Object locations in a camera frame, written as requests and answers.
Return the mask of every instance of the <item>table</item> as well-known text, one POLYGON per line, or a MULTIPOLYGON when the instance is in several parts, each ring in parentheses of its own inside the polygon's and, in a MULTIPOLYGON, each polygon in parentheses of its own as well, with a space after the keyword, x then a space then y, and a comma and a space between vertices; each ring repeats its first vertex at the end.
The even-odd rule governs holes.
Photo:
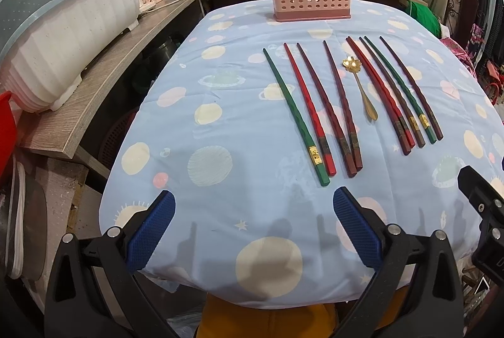
MULTIPOLYGON (((79 147, 79 143, 99 106, 134 58, 195 1, 163 0, 157 7, 166 8, 140 18, 132 32, 117 37, 89 64, 82 73, 82 83, 59 110, 24 113, 18 126, 19 146, 54 158, 74 158, 107 178, 109 170, 79 147)), ((411 1, 427 5, 422 0, 411 1)))

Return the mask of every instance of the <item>green chopstick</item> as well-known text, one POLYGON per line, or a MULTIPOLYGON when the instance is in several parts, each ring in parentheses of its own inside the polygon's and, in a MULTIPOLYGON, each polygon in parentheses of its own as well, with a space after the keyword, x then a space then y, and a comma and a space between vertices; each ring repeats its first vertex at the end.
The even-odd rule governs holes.
POLYGON ((374 45, 369 38, 364 37, 364 39, 369 43, 369 45, 371 45, 372 49, 376 51, 376 53, 381 58, 381 60, 385 63, 387 68, 389 68, 391 74, 394 76, 395 80, 397 81, 397 83, 399 84, 401 89, 403 90, 404 94, 408 97, 408 101, 410 102, 413 109, 415 110, 415 113, 417 114, 418 119, 420 119, 420 122, 421 122, 423 128, 425 129, 425 133, 427 134, 430 143, 435 144, 437 141, 436 135, 434 134, 434 131, 432 130, 432 127, 430 126, 427 117, 425 116, 420 105, 418 105, 415 97, 411 94, 410 90, 408 89, 408 87, 406 86, 406 84, 404 83, 404 81, 402 80, 400 75, 394 69, 392 64, 390 64, 389 60, 387 60, 387 58, 381 53, 381 51, 378 50, 376 45, 374 45))
POLYGON ((289 109, 292 113, 292 116, 294 117, 294 120, 296 121, 297 128, 299 129, 299 133, 301 134, 301 137, 303 138, 304 145, 306 146, 306 149, 308 150, 308 154, 310 155, 310 159, 312 160, 313 165, 315 167, 315 172, 317 173, 318 180, 320 181, 320 184, 322 186, 327 186, 329 184, 329 176, 327 175, 326 167, 324 166, 322 158, 320 157, 320 153, 318 152, 317 146, 315 145, 315 142, 313 141, 313 138, 310 135, 310 132, 309 132, 306 124, 304 123, 303 118, 301 117, 301 114, 299 113, 299 110, 297 109, 296 103, 294 102, 292 95, 290 94, 289 90, 287 89, 285 82, 283 82, 283 79, 280 76, 280 73, 278 72, 277 68, 275 67, 273 60, 271 60, 271 57, 268 54, 268 51, 266 51, 266 48, 263 48, 263 52, 264 52, 266 59, 268 60, 268 62, 270 64, 271 71, 273 71, 275 78, 277 79, 278 85, 280 86, 280 89, 282 90, 282 93, 285 97, 285 100, 287 101, 287 105, 289 106, 289 109))

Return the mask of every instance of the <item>spoon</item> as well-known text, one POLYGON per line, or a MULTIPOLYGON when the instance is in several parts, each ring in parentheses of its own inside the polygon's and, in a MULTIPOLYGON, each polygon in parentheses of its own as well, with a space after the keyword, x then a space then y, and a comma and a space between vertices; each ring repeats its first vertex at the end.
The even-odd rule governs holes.
POLYGON ((348 57, 346 60, 343 60, 343 66, 349 72, 351 72, 355 76, 355 80, 357 81, 357 85, 359 86, 360 95, 362 97, 362 102, 364 103, 364 109, 366 110, 366 114, 369 119, 376 121, 378 119, 378 113, 376 112, 375 107, 373 106, 371 100, 364 92, 364 88, 362 87, 359 77, 357 73, 360 71, 360 61, 355 59, 354 57, 348 57))

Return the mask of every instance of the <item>chopstick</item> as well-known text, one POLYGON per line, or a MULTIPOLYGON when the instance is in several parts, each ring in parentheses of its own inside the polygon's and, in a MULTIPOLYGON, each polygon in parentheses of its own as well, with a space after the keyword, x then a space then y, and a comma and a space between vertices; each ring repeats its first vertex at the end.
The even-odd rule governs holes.
POLYGON ((399 74, 394 69, 394 67, 392 66, 392 64, 390 64, 389 60, 387 60, 387 58, 381 53, 380 50, 378 50, 378 48, 376 47, 376 45, 374 45, 369 38, 367 38, 367 37, 365 37, 365 38, 366 38, 366 41, 369 42, 369 45, 371 45, 371 47, 373 47, 373 49, 376 51, 376 53, 380 56, 380 58, 385 63, 385 65, 387 66, 387 68, 389 68, 390 72, 392 73, 392 75, 396 79, 397 83, 399 83, 401 89, 403 90, 403 92, 408 97, 408 101, 413 106, 413 109, 415 110, 416 114, 418 115, 418 119, 420 119, 420 122, 421 122, 423 128, 425 129, 425 133, 427 134, 427 137, 429 138, 430 143, 431 144, 435 144, 436 143, 436 136, 434 135, 434 131, 430 127, 429 121, 425 117, 425 115, 423 113, 423 110, 418 105, 415 97, 411 94, 410 90, 408 89, 408 87, 404 83, 403 79, 399 76, 399 74))
POLYGON ((329 98, 324 91, 324 88, 318 79, 317 73, 312 67, 308 57, 304 53, 301 45, 297 43, 297 49, 301 53, 301 57, 303 57, 304 63, 308 68, 310 75, 312 76, 312 80, 317 88, 318 95, 320 96, 322 103, 324 104, 324 108, 326 109, 326 114, 329 117, 329 121, 331 121, 331 126, 333 127, 334 135, 336 135, 336 139, 338 140, 338 145, 341 150, 341 154, 343 155, 343 160, 345 162, 345 168, 349 177, 354 177, 357 174, 357 168, 355 167, 355 162, 353 160, 352 153, 350 152, 350 148, 348 146, 347 140, 345 138, 345 134, 341 129, 341 125, 338 121, 336 114, 334 113, 334 109, 329 101, 329 98))
MULTIPOLYGON (((378 58, 378 56, 367 45, 367 43, 362 39, 362 37, 360 37, 360 40, 361 40, 362 44, 364 44, 364 47, 366 47, 366 50, 368 50, 370 52, 370 54, 372 55, 373 60, 375 60, 375 62, 378 65, 378 68, 380 69, 381 73, 384 75, 385 79, 387 80, 387 82, 389 83, 390 87, 392 88, 392 91, 394 91, 394 95, 396 96, 397 100, 399 101, 399 104, 401 105, 401 108, 403 109, 404 114, 406 115, 406 118, 408 119, 408 121, 410 123, 411 130, 413 131, 413 134, 415 135, 415 138, 416 138, 416 141, 418 143, 418 146, 420 148, 423 148, 425 146, 425 140, 423 139, 422 132, 418 128, 418 124, 416 122, 415 117, 411 113, 411 110, 408 108, 408 104, 404 100, 404 98, 401 95, 401 92, 399 91, 399 89, 397 88, 394 80, 389 75, 389 73, 385 69, 385 66, 381 63, 381 61, 378 58)), ((406 122, 405 122, 405 120, 404 120, 404 118, 403 118, 402 115, 399 118, 399 120, 400 120, 401 125, 403 126, 403 128, 408 127, 408 125, 406 125, 406 122)))
POLYGON ((331 65, 331 70, 334 75, 334 79, 336 81, 336 86, 338 88, 338 94, 340 96, 341 106, 343 107, 343 114, 345 115, 345 122, 347 125, 348 136, 350 138, 350 147, 352 148, 353 159, 355 162, 355 168, 357 172, 362 169, 362 155, 360 153, 359 140, 357 138, 357 131, 355 129, 355 124, 352 118, 352 112, 350 111, 350 106, 348 105, 348 100, 345 94, 345 88, 343 87, 343 83, 341 82, 341 77, 338 73, 338 69, 336 68, 336 63, 334 63, 333 55, 331 54, 331 50, 327 45, 327 42, 324 40, 324 48, 326 49, 327 58, 329 60, 329 64, 331 65))
MULTIPOLYGON (((405 73, 406 77, 408 78, 411 86, 413 87, 416 94, 418 95, 418 99, 422 103, 423 107, 425 108, 425 112, 429 116, 430 122, 432 123, 432 127, 434 128, 434 132, 436 133, 436 137, 439 140, 443 139, 443 132, 441 132, 441 127, 439 126, 438 120, 434 116, 434 112, 432 111, 431 107, 429 106, 427 99, 425 99, 425 96, 422 94, 422 91, 420 91, 420 87, 416 83, 415 79, 411 76, 411 73, 408 71, 408 68, 406 68, 406 66, 404 65, 404 62, 401 61, 401 58, 399 58, 399 56, 394 52, 394 50, 390 47, 390 45, 385 41, 385 38, 380 37, 380 39, 385 44, 385 46, 389 49, 390 53, 394 56, 397 63, 399 64, 399 66, 401 67, 401 69, 405 73)), ((426 120, 420 120, 420 121, 422 122, 422 125, 424 125, 424 128, 425 128, 424 123, 427 123, 427 121, 426 120)))
POLYGON ((271 60, 271 57, 268 54, 268 51, 266 50, 266 48, 263 48, 263 52, 266 57, 266 60, 268 60, 268 63, 271 67, 271 71, 273 71, 275 78, 278 82, 278 85, 280 86, 280 89, 282 90, 282 93, 285 97, 285 100, 287 101, 287 105, 289 106, 291 114, 294 117, 294 120, 296 121, 297 128, 299 129, 299 133, 301 134, 304 145, 306 146, 306 149, 308 150, 308 154, 310 155, 310 158, 311 158, 313 165, 315 167, 315 172, 317 173, 318 180, 320 181, 320 184, 322 186, 327 186, 329 184, 329 176, 327 175, 326 168, 324 167, 324 163, 322 162, 322 159, 318 153, 317 146, 315 145, 315 142, 313 141, 313 138, 310 135, 310 132, 309 132, 308 128, 306 127, 306 124, 304 123, 303 118, 302 118, 299 110, 297 109, 296 103, 294 102, 292 95, 290 94, 289 90, 287 89, 285 82, 283 81, 280 73, 278 72, 278 69, 275 67, 273 60, 271 60))
POLYGON ((322 128, 322 124, 320 123, 320 119, 317 114, 317 110, 312 102, 312 98, 310 97, 310 93, 308 92, 308 88, 304 83, 303 76, 301 72, 299 72, 299 68, 297 67, 296 61, 290 52, 289 46, 284 43, 285 51, 287 52, 287 56, 289 57, 290 63, 292 65, 292 69, 296 74, 297 82, 299 83, 299 87, 301 88, 301 93, 304 97, 304 102, 306 107, 308 108, 308 113, 310 114, 310 118, 312 120, 313 129, 315 129, 315 134, 317 135, 318 144, 322 151, 322 156, 324 157, 324 162, 326 164, 327 174, 329 176, 336 175, 336 166, 334 165, 333 155, 331 154, 331 149, 329 149, 329 144, 327 143, 326 134, 324 133, 324 129, 322 128))
POLYGON ((352 50, 355 52, 357 57, 359 58, 360 62, 364 66, 364 69, 366 70, 367 74, 369 75, 369 78, 375 85, 375 88, 380 95, 381 101, 383 102, 385 109, 387 110, 387 114, 389 114, 390 121, 392 122, 392 125, 394 126, 394 130, 396 132, 397 138, 399 139, 399 144, 401 145, 402 151, 405 155, 408 155, 411 153, 411 147, 408 143, 408 140, 406 138, 406 134, 404 132, 404 128, 402 127, 401 123, 399 122, 399 117, 398 117, 398 112, 400 113, 399 109, 397 109, 397 105, 395 101, 392 99, 390 96, 389 90, 385 87, 383 84, 383 81, 380 79, 380 77, 375 73, 376 71, 372 67, 371 63, 367 59, 367 57, 362 53, 361 49, 359 46, 355 43, 355 41, 352 39, 352 37, 347 37, 347 42, 352 48, 352 50))

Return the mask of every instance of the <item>blue tablecloth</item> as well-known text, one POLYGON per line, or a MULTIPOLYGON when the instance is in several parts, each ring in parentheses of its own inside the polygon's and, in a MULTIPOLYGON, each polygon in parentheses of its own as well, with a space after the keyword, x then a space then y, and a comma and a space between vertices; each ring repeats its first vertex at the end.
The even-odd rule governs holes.
POLYGON ((443 229, 456 259, 474 249, 479 219, 458 190, 457 174, 471 165, 504 195, 501 119, 464 66, 415 20, 358 0, 351 9, 348 20, 277 23, 271 0, 237 4, 206 15, 178 49, 140 107, 100 207, 106 231, 146 209, 161 189, 173 192, 175 217, 145 268, 151 277, 256 308, 356 298, 372 270, 334 214, 340 186, 409 233, 443 229), (365 71, 359 76, 379 114, 373 123, 354 77, 341 68, 364 161, 352 179, 295 46, 302 44, 344 126, 322 40, 339 65, 351 53, 348 35, 369 36, 396 64, 379 41, 387 38, 444 133, 435 144, 424 134, 425 147, 404 156, 365 71), (270 52, 314 137, 284 42, 299 60, 336 162, 338 173, 325 188, 262 53, 270 52))

